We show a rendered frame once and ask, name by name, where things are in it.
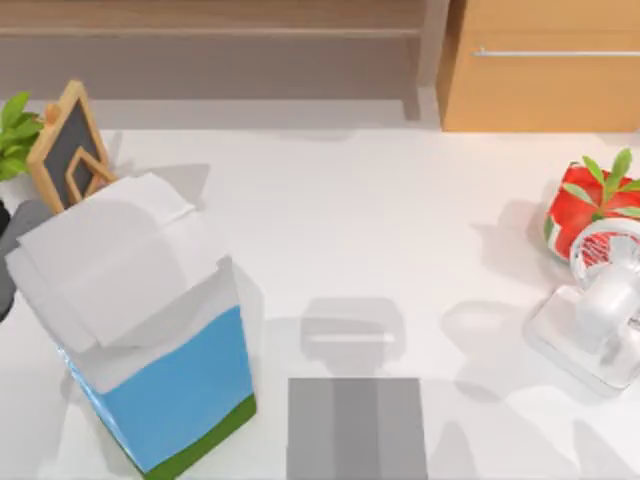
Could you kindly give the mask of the wooden framed blackboard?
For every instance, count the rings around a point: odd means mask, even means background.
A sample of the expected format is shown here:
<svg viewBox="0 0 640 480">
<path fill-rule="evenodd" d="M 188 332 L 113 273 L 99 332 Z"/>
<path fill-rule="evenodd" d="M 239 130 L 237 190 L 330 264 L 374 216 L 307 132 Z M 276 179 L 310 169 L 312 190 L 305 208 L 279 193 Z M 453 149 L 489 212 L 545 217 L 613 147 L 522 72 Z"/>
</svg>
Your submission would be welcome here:
<svg viewBox="0 0 640 480">
<path fill-rule="evenodd" d="M 81 81 L 69 81 L 59 101 L 47 107 L 27 167 L 41 200 L 54 214 L 118 180 Z"/>
</svg>

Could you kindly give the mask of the green leafy plant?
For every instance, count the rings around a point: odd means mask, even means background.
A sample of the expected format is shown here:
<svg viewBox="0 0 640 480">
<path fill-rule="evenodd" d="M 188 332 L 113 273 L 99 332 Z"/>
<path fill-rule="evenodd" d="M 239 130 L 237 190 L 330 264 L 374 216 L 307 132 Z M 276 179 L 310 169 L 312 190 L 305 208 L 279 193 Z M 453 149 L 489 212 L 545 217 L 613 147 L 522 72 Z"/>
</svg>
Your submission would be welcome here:
<svg viewBox="0 0 640 480">
<path fill-rule="evenodd" d="M 0 182 L 27 172 L 27 157 L 44 123 L 26 110 L 30 93 L 21 91 L 0 109 Z"/>
</svg>

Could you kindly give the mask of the grey striped square mat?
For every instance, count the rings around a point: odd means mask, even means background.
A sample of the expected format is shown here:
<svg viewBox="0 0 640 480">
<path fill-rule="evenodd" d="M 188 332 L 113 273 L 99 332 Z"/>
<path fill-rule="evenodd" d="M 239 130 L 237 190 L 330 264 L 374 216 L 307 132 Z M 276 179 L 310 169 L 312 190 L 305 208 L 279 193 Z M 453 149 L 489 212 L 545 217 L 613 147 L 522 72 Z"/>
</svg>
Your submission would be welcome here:
<svg viewBox="0 0 640 480">
<path fill-rule="evenodd" d="M 428 480 L 420 381 L 293 378 L 287 480 Z"/>
</svg>

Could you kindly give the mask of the white desk fan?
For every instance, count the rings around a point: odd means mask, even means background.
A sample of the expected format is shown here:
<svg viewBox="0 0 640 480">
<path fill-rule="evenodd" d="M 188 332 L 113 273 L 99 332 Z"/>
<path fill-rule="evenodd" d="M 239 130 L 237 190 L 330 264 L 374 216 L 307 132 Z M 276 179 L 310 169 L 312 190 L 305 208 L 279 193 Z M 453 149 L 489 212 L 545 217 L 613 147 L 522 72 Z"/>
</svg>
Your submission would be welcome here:
<svg viewBox="0 0 640 480">
<path fill-rule="evenodd" d="M 590 387 L 621 392 L 640 378 L 640 221 L 606 218 L 569 250 L 575 283 L 525 324 L 529 345 Z"/>
</svg>

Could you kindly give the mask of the open wooden shelf unit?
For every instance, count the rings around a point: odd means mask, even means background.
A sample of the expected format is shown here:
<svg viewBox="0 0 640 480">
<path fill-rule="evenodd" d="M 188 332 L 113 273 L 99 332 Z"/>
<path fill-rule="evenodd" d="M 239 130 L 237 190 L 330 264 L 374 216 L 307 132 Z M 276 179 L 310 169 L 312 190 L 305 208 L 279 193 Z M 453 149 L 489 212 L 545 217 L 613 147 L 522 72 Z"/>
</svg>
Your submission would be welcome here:
<svg viewBox="0 0 640 480">
<path fill-rule="evenodd" d="M 0 98 L 397 103 L 417 117 L 449 0 L 0 0 Z"/>
</svg>

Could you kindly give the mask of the red pot with green plant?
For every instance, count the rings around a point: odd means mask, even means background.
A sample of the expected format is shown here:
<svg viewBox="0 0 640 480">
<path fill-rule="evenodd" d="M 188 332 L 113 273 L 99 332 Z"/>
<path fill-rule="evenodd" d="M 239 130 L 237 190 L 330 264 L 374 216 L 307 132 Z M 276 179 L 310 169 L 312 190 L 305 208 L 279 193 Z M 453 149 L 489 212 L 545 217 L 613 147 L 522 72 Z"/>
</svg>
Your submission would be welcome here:
<svg viewBox="0 0 640 480">
<path fill-rule="evenodd" d="M 544 222 L 544 239 L 552 253 L 567 260 L 574 240 L 598 220 L 640 222 L 640 177 L 628 176 L 632 160 L 631 150 L 624 148 L 608 170 L 589 156 L 569 164 Z"/>
</svg>

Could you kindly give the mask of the white blue green carton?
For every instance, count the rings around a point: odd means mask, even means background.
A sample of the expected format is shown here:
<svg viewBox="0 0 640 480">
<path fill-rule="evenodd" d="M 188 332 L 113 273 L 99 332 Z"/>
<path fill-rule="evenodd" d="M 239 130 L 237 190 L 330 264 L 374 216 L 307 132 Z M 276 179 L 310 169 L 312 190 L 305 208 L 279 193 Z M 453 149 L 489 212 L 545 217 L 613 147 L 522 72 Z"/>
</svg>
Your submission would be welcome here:
<svg viewBox="0 0 640 480">
<path fill-rule="evenodd" d="M 21 233 L 8 272 L 144 480 L 175 480 L 256 411 L 233 263 L 152 173 Z"/>
</svg>

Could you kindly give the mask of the wooden cupboard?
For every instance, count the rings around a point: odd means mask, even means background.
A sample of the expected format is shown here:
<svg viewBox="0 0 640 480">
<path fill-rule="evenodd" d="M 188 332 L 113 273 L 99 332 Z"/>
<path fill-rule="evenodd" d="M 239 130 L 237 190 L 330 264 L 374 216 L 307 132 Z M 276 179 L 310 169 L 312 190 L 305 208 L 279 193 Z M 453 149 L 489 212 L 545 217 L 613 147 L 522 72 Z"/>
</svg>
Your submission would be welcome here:
<svg viewBox="0 0 640 480">
<path fill-rule="evenodd" d="M 487 50 L 640 51 L 640 0 L 450 0 L 436 94 L 449 132 L 633 132 L 640 58 L 480 58 Z"/>
</svg>

